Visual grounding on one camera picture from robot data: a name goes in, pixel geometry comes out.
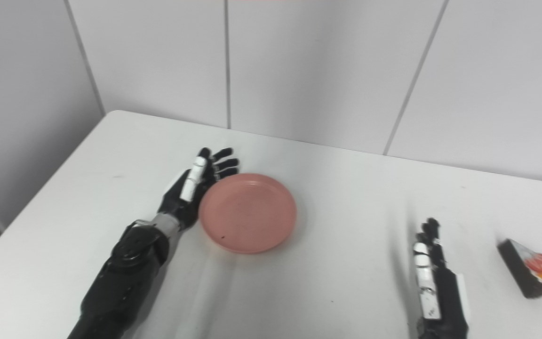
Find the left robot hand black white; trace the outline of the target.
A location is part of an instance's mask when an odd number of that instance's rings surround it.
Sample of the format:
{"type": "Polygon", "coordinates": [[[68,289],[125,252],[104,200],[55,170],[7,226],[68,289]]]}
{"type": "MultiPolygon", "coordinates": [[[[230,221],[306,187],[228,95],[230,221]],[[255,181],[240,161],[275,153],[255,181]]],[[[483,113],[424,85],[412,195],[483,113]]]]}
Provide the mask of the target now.
{"type": "Polygon", "coordinates": [[[202,148],[193,165],[181,173],[163,195],[157,213],[174,217],[179,229],[189,229],[198,220],[199,207],[206,192],[220,180],[238,174],[238,166],[234,148],[224,148],[217,153],[212,153],[207,147],[202,148]]]}

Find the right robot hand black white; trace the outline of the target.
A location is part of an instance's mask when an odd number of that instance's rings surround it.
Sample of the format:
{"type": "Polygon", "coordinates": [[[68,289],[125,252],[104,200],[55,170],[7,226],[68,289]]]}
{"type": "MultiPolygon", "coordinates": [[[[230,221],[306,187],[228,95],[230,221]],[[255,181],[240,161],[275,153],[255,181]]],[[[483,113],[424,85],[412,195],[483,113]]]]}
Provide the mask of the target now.
{"type": "Polygon", "coordinates": [[[428,218],[413,244],[414,271],[422,312],[419,339],[466,339],[469,324],[464,310],[461,278],[447,267],[439,238],[439,222],[428,218]]]}

